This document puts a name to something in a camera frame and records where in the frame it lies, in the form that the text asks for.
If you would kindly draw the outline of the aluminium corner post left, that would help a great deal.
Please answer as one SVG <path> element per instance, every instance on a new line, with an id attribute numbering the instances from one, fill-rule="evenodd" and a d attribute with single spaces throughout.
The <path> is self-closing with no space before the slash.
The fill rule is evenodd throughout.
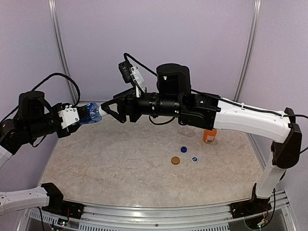
<path id="1" fill-rule="evenodd" d="M 57 47 L 60 63 L 61 63 L 64 74 L 71 77 L 69 67 L 68 67 L 68 63 L 67 63 L 65 50 L 64 50 L 64 44 L 63 44 L 63 40 L 62 40 L 61 30 L 60 30 L 60 23 L 59 23 L 59 19 L 58 19 L 56 1 L 55 0 L 48 0 L 48 7 L 49 7 L 49 11 L 50 11 L 51 24 L 52 24 L 52 28 L 53 28 L 53 33 L 54 33 L 54 37 L 55 37 L 55 42 L 56 42 L 56 47 Z M 73 100 L 74 103 L 77 103 L 78 94 L 77 94 L 77 90 L 75 89 L 73 83 L 71 81 L 67 80 L 67 86 L 68 86 L 68 90 L 69 90 L 71 99 Z"/>

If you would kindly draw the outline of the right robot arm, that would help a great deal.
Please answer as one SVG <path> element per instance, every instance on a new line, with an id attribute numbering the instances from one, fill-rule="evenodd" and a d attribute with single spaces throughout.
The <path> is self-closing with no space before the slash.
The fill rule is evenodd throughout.
<path id="1" fill-rule="evenodd" d="M 190 71 L 180 64 L 157 67 L 158 92 L 147 92 L 136 67 L 128 62 L 118 66 L 132 88 L 101 104 L 100 110 L 117 121 L 136 122 L 142 115 L 177 118 L 180 125 L 207 130 L 234 130 L 272 140 L 272 159 L 268 161 L 253 198 L 246 203 L 255 214 L 265 205 L 285 171 L 295 166 L 301 154 L 302 133 L 293 110 L 270 111 L 236 103 L 215 94 L 192 90 Z"/>

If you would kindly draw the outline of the aluminium corner post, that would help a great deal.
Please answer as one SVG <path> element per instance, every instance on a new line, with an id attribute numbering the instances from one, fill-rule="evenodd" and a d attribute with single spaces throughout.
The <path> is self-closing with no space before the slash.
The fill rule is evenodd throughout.
<path id="1" fill-rule="evenodd" d="M 243 61 L 243 65 L 240 71 L 240 77 L 239 77 L 239 81 L 238 81 L 237 88 L 235 91 L 235 96 L 233 98 L 233 100 L 236 102 L 240 100 L 241 94 L 243 92 L 244 83 L 247 77 L 247 72 L 248 72 L 251 57 L 253 54 L 254 44 L 255 44 L 256 35 L 257 35 L 258 22 L 260 18 L 261 4 L 262 4 L 261 0 L 254 1 L 252 20 L 251 20 L 249 36 L 248 36 L 247 46 L 246 46 L 245 55 L 244 55 L 244 61 Z"/>
<path id="2" fill-rule="evenodd" d="M 48 0 L 48 7 L 49 7 L 49 11 L 50 11 L 51 24 L 52 24 L 52 28 L 53 28 L 53 33 L 54 33 L 54 37 L 55 37 L 55 42 L 56 42 L 56 47 L 57 47 L 60 63 L 61 63 L 64 74 L 71 77 L 69 67 L 68 67 L 68 63 L 67 63 L 65 50 L 64 50 L 64 44 L 63 44 L 63 40 L 62 40 L 61 30 L 60 30 L 60 23 L 59 23 L 59 19 L 58 19 L 56 1 L 55 0 Z M 77 90 L 75 89 L 73 83 L 71 81 L 67 80 L 67 86 L 68 86 L 68 90 L 69 90 L 71 99 L 73 100 L 74 103 L 77 103 L 78 94 L 77 94 Z"/>

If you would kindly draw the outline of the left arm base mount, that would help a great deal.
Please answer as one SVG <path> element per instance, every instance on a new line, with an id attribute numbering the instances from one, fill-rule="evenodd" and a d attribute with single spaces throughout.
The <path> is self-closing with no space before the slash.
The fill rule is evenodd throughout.
<path id="1" fill-rule="evenodd" d="M 81 219 L 83 204 L 64 200 L 63 194 L 53 183 L 44 183 L 41 187 L 45 189 L 49 197 L 48 205 L 42 207 L 43 211 L 67 218 Z"/>

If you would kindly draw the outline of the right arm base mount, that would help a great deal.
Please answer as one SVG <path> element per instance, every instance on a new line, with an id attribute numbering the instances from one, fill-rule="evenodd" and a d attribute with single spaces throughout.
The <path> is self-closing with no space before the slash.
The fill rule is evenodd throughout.
<path id="1" fill-rule="evenodd" d="M 252 190 L 252 196 L 249 200 L 235 202 L 230 204 L 232 218 L 242 218 L 250 215 L 255 215 L 262 212 L 267 212 L 272 209 L 270 198 L 260 199 L 256 195 L 255 183 Z"/>

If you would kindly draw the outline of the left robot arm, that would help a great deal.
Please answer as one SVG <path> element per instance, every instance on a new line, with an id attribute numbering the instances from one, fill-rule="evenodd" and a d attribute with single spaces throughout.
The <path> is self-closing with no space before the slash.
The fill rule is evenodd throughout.
<path id="1" fill-rule="evenodd" d="M 15 116 L 0 124 L 0 164 L 3 166 L 23 145 L 34 145 L 40 137 L 53 133 L 60 138 L 69 136 L 80 127 L 79 112 L 68 103 L 50 106 L 41 91 L 20 94 Z M 53 183 L 0 194 L 1 215 L 32 207 L 57 214 L 68 212 L 63 194 Z"/>

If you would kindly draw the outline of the white blue short-bottle cap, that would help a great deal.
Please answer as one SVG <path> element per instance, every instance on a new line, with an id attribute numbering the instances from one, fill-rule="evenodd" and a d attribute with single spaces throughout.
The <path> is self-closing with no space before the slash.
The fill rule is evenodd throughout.
<path id="1" fill-rule="evenodd" d="M 108 113 L 105 112 L 104 110 L 102 110 L 101 108 L 99 108 L 98 112 L 99 112 L 101 117 L 104 117 L 104 116 L 108 115 Z"/>

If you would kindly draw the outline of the orange juice bottle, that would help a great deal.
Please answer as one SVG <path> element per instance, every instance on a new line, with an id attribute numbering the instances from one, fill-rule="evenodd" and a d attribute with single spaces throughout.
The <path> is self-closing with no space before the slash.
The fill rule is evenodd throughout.
<path id="1" fill-rule="evenodd" d="M 213 129 L 213 130 L 205 129 L 204 133 L 203 133 L 203 141 L 204 141 L 204 143 L 212 144 L 214 142 L 214 140 L 215 140 L 216 135 L 217 135 L 217 130 L 216 129 Z"/>

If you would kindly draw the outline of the dark blue bottle cap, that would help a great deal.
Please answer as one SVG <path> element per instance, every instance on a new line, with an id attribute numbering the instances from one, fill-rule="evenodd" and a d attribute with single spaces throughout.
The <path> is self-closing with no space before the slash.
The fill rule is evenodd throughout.
<path id="1" fill-rule="evenodd" d="M 182 146 L 181 149 L 180 149 L 180 151 L 181 151 L 182 153 L 187 153 L 187 147 Z"/>

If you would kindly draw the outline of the aluminium front rail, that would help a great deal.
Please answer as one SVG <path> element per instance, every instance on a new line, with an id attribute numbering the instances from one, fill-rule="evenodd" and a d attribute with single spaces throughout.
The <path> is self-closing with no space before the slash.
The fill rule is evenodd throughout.
<path id="1" fill-rule="evenodd" d="M 79 219 L 38 209 L 28 209 L 19 231 L 296 231 L 297 226 L 285 192 L 270 200 L 274 210 L 233 218 L 229 203 L 186 207 L 126 207 L 84 204 Z"/>

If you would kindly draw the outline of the gold juice bottle cap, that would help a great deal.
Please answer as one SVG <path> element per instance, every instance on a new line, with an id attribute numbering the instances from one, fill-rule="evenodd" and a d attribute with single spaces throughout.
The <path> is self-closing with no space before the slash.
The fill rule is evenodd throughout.
<path id="1" fill-rule="evenodd" d="M 177 157 L 177 156 L 172 157 L 172 158 L 171 158 L 171 163 L 172 163 L 173 165 L 178 165 L 178 164 L 180 163 L 180 158 Z"/>

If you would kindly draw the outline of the blue white bottle cap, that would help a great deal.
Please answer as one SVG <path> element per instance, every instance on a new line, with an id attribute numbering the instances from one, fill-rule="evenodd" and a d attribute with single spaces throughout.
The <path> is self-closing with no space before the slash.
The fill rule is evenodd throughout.
<path id="1" fill-rule="evenodd" d="M 194 162 L 194 163 L 197 163 L 198 160 L 199 160 L 199 159 L 198 159 L 197 157 L 193 157 L 193 158 L 192 158 L 192 162 Z"/>

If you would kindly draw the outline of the aluminium corner post right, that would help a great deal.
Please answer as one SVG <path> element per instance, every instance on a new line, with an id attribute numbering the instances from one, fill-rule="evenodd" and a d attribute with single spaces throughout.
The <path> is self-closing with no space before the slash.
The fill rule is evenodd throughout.
<path id="1" fill-rule="evenodd" d="M 246 46 L 245 55 L 244 55 L 244 61 L 243 61 L 243 65 L 240 71 L 240 77 L 239 77 L 239 81 L 238 81 L 237 88 L 235 91 L 235 96 L 233 98 L 233 100 L 236 102 L 240 100 L 241 94 L 243 92 L 244 83 L 247 77 L 247 72 L 248 72 L 251 57 L 253 54 L 254 44 L 255 44 L 256 35 L 257 35 L 258 22 L 260 18 L 261 4 L 262 4 L 261 0 L 254 1 L 252 20 L 251 20 L 249 36 L 248 36 L 247 46 Z"/>

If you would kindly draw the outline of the short bottle blue label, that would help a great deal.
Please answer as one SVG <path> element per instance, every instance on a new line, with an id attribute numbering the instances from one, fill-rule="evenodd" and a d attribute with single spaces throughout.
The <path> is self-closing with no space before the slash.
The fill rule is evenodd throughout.
<path id="1" fill-rule="evenodd" d="M 99 108 L 101 108 L 101 106 L 94 102 L 77 107 L 79 116 L 79 121 L 77 123 L 84 125 L 100 122 L 103 117 L 101 117 L 98 112 Z"/>

